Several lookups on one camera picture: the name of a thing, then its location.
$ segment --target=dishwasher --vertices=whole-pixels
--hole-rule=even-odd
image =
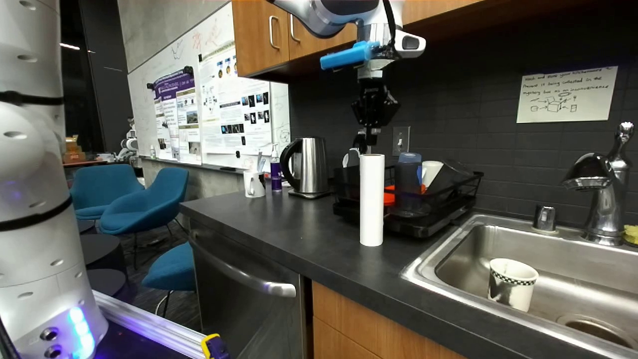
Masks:
[[[306,280],[203,226],[191,246],[205,333],[219,333],[233,359],[308,357]]]

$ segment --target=dish drying rack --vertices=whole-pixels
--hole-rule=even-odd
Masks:
[[[386,166],[382,228],[392,234],[428,240],[474,208],[480,180],[482,172],[442,164],[438,176],[422,194],[396,194],[392,190],[394,166]],[[332,204],[332,212],[350,224],[358,224],[358,168],[334,170],[334,188],[336,202]],[[396,196],[410,198],[418,206],[400,210],[392,202]]]

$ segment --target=metal sink basin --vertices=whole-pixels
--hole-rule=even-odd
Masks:
[[[528,313],[486,300],[492,258],[518,260],[540,274]],[[418,256],[402,280],[606,357],[638,355],[631,248],[602,248],[568,228],[536,232],[530,222],[472,216]]]

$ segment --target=wall outlet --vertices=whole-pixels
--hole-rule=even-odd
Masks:
[[[410,152],[410,126],[392,128],[392,154]]]

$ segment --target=white cylinder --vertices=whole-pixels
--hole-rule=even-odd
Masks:
[[[382,244],[384,156],[360,154],[358,164],[358,244],[378,248]]]

